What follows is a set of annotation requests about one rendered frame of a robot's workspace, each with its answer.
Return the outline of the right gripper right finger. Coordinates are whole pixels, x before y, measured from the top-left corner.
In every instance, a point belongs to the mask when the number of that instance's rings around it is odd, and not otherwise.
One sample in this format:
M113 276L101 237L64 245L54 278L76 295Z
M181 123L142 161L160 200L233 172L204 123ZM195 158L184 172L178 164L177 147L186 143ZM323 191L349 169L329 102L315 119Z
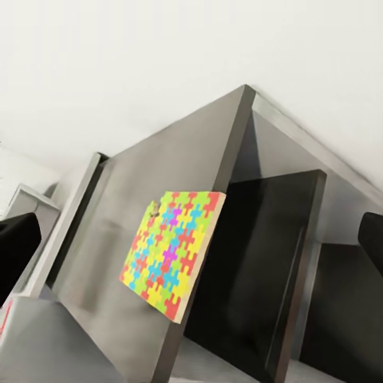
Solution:
M383 277L383 215L367 211L360 222L357 239Z

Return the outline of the jigsaw puzzle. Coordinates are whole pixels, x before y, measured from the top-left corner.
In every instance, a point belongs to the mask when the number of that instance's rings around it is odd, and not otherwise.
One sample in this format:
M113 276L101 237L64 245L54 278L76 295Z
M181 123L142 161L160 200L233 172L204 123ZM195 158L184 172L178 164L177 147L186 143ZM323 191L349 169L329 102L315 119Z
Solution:
M151 202L119 280L181 323L226 194L167 192ZM157 214L157 215L156 215Z

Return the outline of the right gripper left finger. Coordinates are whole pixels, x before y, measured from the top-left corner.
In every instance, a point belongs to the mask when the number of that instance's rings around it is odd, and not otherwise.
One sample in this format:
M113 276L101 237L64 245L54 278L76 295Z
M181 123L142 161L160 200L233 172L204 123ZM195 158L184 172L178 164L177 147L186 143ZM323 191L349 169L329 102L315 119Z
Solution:
M0 308L40 243L40 226L33 212L0 221Z

